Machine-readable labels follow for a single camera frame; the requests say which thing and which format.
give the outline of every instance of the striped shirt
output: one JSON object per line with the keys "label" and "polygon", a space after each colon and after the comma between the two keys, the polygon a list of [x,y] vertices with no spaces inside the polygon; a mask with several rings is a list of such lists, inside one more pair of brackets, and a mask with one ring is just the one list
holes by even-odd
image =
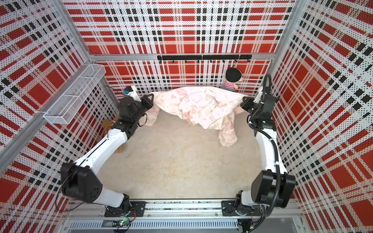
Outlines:
{"label": "striped shirt", "polygon": [[225,86],[226,88],[229,88],[229,89],[234,89],[234,84],[228,82],[228,80],[225,80],[225,81],[224,81],[224,86]]}

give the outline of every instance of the black cable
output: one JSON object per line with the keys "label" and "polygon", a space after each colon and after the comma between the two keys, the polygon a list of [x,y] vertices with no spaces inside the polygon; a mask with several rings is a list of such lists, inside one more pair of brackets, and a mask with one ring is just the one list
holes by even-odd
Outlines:
{"label": "black cable", "polygon": [[140,124],[137,122],[137,125],[138,125],[139,127],[143,127],[143,126],[146,124],[146,122],[148,121],[148,114],[145,113],[145,115],[146,115],[146,120],[145,120],[145,123],[144,123],[143,125],[140,125]]}
{"label": "black cable", "polygon": [[233,210],[232,211],[228,211],[228,210],[223,210],[224,212],[227,212],[228,214],[231,214],[233,213]]}
{"label": "black cable", "polygon": [[272,202],[271,204],[269,205],[269,208],[267,210],[263,210],[264,212],[264,217],[268,217],[272,211],[273,211],[273,208],[275,207],[275,204],[276,204],[276,199],[277,199],[277,196],[279,194],[279,191],[280,191],[280,185],[281,185],[281,174],[280,174],[280,166],[279,166],[279,154],[278,154],[278,150],[277,150],[277,146],[276,146],[276,143],[274,141],[274,139],[269,136],[266,132],[264,132],[263,130],[255,127],[253,125],[253,118],[254,116],[256,115],[256,113],[260,110],[260,107],[262,106],[262,104],[264,103],[264,99],[266,97],[266,94],[267,92],[269,92],[268,89],[271,88],[271,85],[272,85],[272,81],[271,81],[271,76],[269,74],[266,74],[264,76],[264,80],[263,80],[263,94],[261,96],[261,99],[260,99],[260,102],[258,104],[258,107],[257,109],[255,110],[255,112],[251,115],[251,118],[249,121],[247,121],[247,123],[249,124],[249,127],[262,133],[264,136],[266,136],[268,138],[268,140],[271,142],[272,146],[273,146],[273,150],[274,150],[274,154],[275,154],[275,162],[276,162],[276,188],[275,188],[275,193],[273,195],[273,198],[272,198]]}
{"label": "black cable", "polygon": [[249,115],[247,115],[247,118],[246,118],[246,122],[247,123],[249,123],[249,117],[250,117],[251,115],[249,114]]}
{"label": "black cable", "polygon": [[75,171],[73,171],[70,175],[68,175],[68,177],[63,181],[62,185],[58,188],[58,191],[57,191],[57,194],[56,194],[56,198],[54,199],[54,205],[56,206],[56,210],[57,212],[60,211],[60,209],[58,208],[58,205],[57,205],[57,199],[58,199],[58,196],[60,195],[60,192],[61,192],[61,188],[63,187],[63,185],[66,183],[66,181],[72,176],[72,175],[75,175],[80,169],[76,169]]}
{"label": "black cable", "polygon": [[[107,85],[105,85],[105,86],[107,86]],[[113,90],[115,90],[114,88],[112,88],[111,86],[107,86],[108,88],[111,88],[111,89],[113,89]]]}
{"label": "black cable", "polygon": [[263,218],[261,218],[261,221],[260,221],[258,224],[256,224],[256,225],[254,226],[254,228],[251,229],[251,230],[249,230],[247,233],[252,232],[252,231],[255,230],[256,228],[258,228],[258,226],[261,225],[261,223],[264,221],[264,219],[266,219],[266,217],[263,216]]}
{"label": "black cable", "polygon": [[[123,217],[127,218],[127,220],[128,220],[128,224],[126,224],[126,225],[128,225],[128,227],[127,227],[127,229],[124,230],[124,232],[122,232],[122,233],[125,233],[125,232],[128,231],[128,229],[129,229],[129,227],[130,227],[130,225],[131,225],[132,222],[129,220],[129,218],[128,218],[127,216],[123,216]],[[123,226],[121,226],[121,225],[119,224],[118,228],[114,231],[114,233],[117,233],[117,231],[118,231],[119,228],[121,228],[121,227],[123,227]]]}
{"label": "black cable", "polygon": [[106,142],[107,139],[105,139],[98,147],[96,147],[85,159],[83,159],[83,161],[78,165],[78,167],[80,167],[80,165],[82,165],[86,159],[88,159],[102,144],[104,144]]}
{"label": "black cable", "polygon": [[[111,213],[111,214],[113,214],[113,215],[118,215],[118,214],[115,214],[115,213],[113,213],[113,212],[111,212],[110,210],[109,210],[109,208],[107,207],[107,205],[105,205],[105,209],[109,212],[109,213]],[[128,221],[129,222],[133,222],[134,220],[135,220],[135,218],[136,218],[136,212],[135,212],[135,217],[134,217],[134,219],[132,220],[132,221],[130,221],[129,219],[128,219]]]}
{"label": "black cable", "polygon": [[84,204],[85,202],[82,202],[80,203],[79,205],[75,206],[74,208],[70,209],[70,210],[65,210],[65,212],[69,212],[69,211],[73,211],[75,210],[76,208],[78,208],[80,205]]}
{"label": "black cable", "polygon": [[249,219],[247,219],[247,218],[245,218],[245,219],[239,219],[238,220],[238,222],[237,222],[237,224],[238,225],[240,225],[240,226],[242,226],[242,222],[253,222],[253,223],[259,223],[261,220],[262,220],[262,218],[263,218],[264,216],[263,216],[263,211],[262,211],[262,209],[260,209],[260,217],[256,220],[256,221],[253,221],[253,217],[251,216],[251,219],[249,220]]}

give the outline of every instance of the stuffed doll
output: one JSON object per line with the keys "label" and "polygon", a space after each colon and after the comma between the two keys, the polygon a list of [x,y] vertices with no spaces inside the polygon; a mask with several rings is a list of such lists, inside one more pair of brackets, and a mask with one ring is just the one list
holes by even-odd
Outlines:
{"label": "stuffed doll", "polygon": [[225,80],[223,83],[223,89],[228,91],[234,91],[238,89],[237,82],[242,81],[242,74],[237,68],[230,67],[225,72]]}

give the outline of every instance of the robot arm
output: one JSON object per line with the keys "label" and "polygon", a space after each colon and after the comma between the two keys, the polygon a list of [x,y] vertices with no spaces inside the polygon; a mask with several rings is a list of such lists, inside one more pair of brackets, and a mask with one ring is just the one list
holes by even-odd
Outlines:
{"label": "robot arm", "polygon": [[150,94],[140,99],[134,86],[127,87],[125,94],[127,97],[119,103],[120,118],[107,135],[74,164],[64,163],[61,167],[61,180],[64,180],[61,191],[65,196],[106,205],[115,214],[130,211],[129,196],[103,187],[97,174],[114,151],[134,134],[139,119],[153,107],[154,98]]}
{"label": "robot arm", "polygon": [[264,76],[255,98],[244,97],[241,107],[250,113],[247,123],[254,130],[259,143],[263,170],[251,184],[251,190],[236,195],[235,210],[238,214],[251,211],[248,206],[265,204],[263,211],[268,217],[274,207],[285,208],[295,187],[295,177],[287,173],[277,146],[275,122],[272,111],[279,100],[270,95],[271,76]]}
{"label": "robot arm", "polygon": [[[263,170],[252,183],[250,191],[240,191],[236,196],[235,208],[236,212],[244,213],[251,211],[254,205],[266,204],[270,206],[270,211],[265,214],[268,216],[273,207],[286,207],[295,186],[295,178],[286,173],[279,158],[276,126],[272,120],[277,99],[269,94],[270,81],[267,84],[265,78],[264,83],[266,85],[259,88],[256,98],[244,97],[241,104],[251,115],[248,124],[254,129],[259,143]],[[153,107],[154,98],[150,94],[140,99],[134,86],[127,87],[125,93],[128,96],[119,103],[120,118],[107,136],[74,164],[64,163],[61,167],[61,180],[64,180],[61,190],[65,196],[106,205],[108,211],[114,214],[130,211],[129,196],[106,189],[96,175],[112,153],[134,134],[139,119]]]}

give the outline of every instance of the perforated wall panel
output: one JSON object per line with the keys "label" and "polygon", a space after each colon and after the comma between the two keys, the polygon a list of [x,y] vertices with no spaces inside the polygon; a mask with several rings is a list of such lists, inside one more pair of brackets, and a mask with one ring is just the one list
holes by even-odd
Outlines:
{"label": "perforated wall panel", "polygon": [[84,62],[50,2],[0,3],[0,150]]}
{"label": "perforated wall panel", "polygon": [[307,1],[275,76],[278,143],[313,232],[373,231],[373,1]]}
{"label": "perforated wall panel", "polygon": [[269,66],[270,60],[213,61],[102,61],[105,77],[114,93],[121,99],[126,86],[135,85],[139,93],[166,91],[182,86],[220,87],[229,67],[236,67],[244,77],[237,83],[238,92],[254,95]]}
{"label": "perforated wall panel", "polygon": [[46,123],[0,178],[0,232],[54,232],[69,199],[55,198],[60,167],[84,155],[101,140],[103,119],[116,110],[97,85],[69,125]]}
{"label": "perforated wall panel", "polygon": [[271,53],[295,1],[63,0],[93,54]]}

